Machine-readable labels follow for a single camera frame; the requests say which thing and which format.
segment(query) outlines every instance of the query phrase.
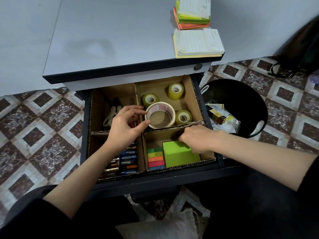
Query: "black bucket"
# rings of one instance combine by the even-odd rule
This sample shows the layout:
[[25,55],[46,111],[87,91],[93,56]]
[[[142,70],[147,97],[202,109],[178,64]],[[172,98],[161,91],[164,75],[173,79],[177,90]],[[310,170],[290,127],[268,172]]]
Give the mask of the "black bucket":
[[240,81],[211,81],[202,88],[202,96],[205,104],[211,100],[224,104],[225,109],[240,120],[240,137],[256,136],[267,124],[268,111],[265,101],[253,88]]

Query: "black bag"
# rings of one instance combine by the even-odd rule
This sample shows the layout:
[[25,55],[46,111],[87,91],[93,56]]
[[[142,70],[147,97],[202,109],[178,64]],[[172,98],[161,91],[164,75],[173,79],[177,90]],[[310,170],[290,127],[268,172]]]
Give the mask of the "black bag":
[[[287,74],[275,74],[273,67],[281,65],[289,70]],[[288,78],[297,72],[310,74],[319,69],[319,16],[304,26],[284,49],[278,62],[269,73],[272,76]]]

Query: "masking tape roll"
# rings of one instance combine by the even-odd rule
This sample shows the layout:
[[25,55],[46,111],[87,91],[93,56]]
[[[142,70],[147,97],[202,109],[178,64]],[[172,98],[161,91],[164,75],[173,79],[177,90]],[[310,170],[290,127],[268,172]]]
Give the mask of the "masking tape roll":
[[175,118],[176,125],[184,125],[192,121],[193,121],[193,116],[189,111],[180,110],[179,112],[176,113],[176,118]]
[[145,119],[149,119],[150,128],[159,129],[173,126],[175,123],[175,111],[173,107],[165,102],[156,102],[146,109]]
[[181,83],[172,83],[168,88],[168,97],[171,100],[178,100],[184,93],[184,86]]
[[159,102],[159,97],[153,93],[153,92],[149,92],[146,93],[145,95],[143,95],[142,97],[142,101],[143,101],[143,105],[148,108],[151,104]]

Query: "white notepad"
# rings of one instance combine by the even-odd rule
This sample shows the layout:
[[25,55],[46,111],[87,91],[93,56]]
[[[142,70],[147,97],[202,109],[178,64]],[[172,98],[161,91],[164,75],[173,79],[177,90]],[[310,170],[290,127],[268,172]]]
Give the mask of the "white notepad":
[[209,19],[211,0],[180,0],[177,13]]
[[217,29],[178,30],[174,32],[176,56],[222,55],[225,50]]

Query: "tiled floor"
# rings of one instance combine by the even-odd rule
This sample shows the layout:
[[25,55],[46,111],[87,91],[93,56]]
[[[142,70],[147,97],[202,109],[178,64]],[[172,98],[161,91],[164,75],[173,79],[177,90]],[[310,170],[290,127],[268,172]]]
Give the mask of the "tiled floor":
[[[269,113],[265,129],[254,139],[319,154],[319,86],[302,74],[274,79],[268,72],[275,62],[264,57],[212,66],[201,86],[223,78],[250,85]],[[0,98],[0,226],[25,193],[58,184],[79,166],[83,108],[84,101],[66,88]],[[176,198],[132,204],[146,220],[187,207],[197,211],[201,221],[210,213],[185,187]]]

